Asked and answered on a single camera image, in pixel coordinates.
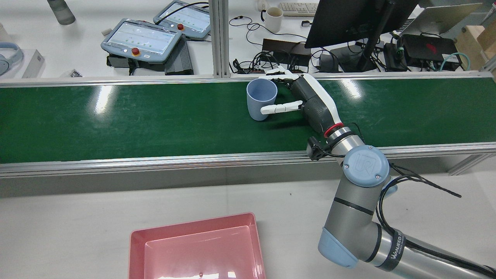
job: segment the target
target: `headphones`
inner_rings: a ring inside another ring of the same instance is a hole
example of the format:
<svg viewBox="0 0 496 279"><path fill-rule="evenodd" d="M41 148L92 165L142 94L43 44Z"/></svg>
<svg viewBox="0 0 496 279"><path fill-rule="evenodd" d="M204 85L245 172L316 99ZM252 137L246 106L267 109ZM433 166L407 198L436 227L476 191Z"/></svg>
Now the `headphones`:
<svg viewBox="0 0 496 279"><path fill-rule="evenodd" d="M22 60L23 54L22 50L18 45L14 43L4 43L0 42L0 49L14 49L15 53L10 58L5 58L5 56L0 54L0 75L4 74L10 67L15 63Z"/></svg>

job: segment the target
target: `ur logo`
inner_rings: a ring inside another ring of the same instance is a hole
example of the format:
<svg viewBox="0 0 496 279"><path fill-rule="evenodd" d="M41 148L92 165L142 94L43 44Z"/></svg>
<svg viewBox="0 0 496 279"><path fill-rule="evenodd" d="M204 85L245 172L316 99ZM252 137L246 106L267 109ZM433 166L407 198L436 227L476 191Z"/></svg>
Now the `ur logo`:
<svg viewBox="0 0 496 279"><path fill-rule="evenodd" d="M355 160L355 169L359 172L367 172L367 174L372 174L375 166L376 159L363 155L357 154L357 159Z"/></svg>

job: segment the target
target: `laptop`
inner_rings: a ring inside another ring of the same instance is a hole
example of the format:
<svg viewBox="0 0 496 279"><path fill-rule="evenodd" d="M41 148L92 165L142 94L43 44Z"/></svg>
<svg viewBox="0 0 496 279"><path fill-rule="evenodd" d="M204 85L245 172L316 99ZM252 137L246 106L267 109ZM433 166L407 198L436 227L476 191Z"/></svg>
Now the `laptop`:
<svg viewBox="0 0 496 279"><path fill-rule="evenodd" d="M401 32L401 35L420 35L422 32L446 33L480 5L482 3L427 7Z"/></svg>

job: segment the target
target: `white mug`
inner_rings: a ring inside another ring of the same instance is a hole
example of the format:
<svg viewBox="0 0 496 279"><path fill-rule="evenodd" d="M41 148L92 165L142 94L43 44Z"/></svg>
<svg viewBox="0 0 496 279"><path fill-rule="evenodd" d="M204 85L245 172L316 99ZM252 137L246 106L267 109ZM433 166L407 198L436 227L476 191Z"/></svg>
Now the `white mug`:
<svg viewBox="0 0 496 279"><path fill-rule="evenodd" d="M267 12L265 19L263 18L263 13ZM269 29L271 32L277 33L281 30L283 11L277 7L268 8L267 10L262 10L260 18L265 22L265 28Z"/></svg>

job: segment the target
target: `pink tray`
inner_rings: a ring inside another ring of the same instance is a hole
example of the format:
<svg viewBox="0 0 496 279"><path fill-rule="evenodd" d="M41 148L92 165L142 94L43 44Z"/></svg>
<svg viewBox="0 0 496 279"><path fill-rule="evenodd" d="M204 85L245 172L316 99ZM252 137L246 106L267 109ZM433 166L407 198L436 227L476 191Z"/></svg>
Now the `pink tray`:
<svg viewBox="0 0 496 279"><path fill-rule="evenodd" d="M251 212L131 234L129 279L265 279Z"/></svg>

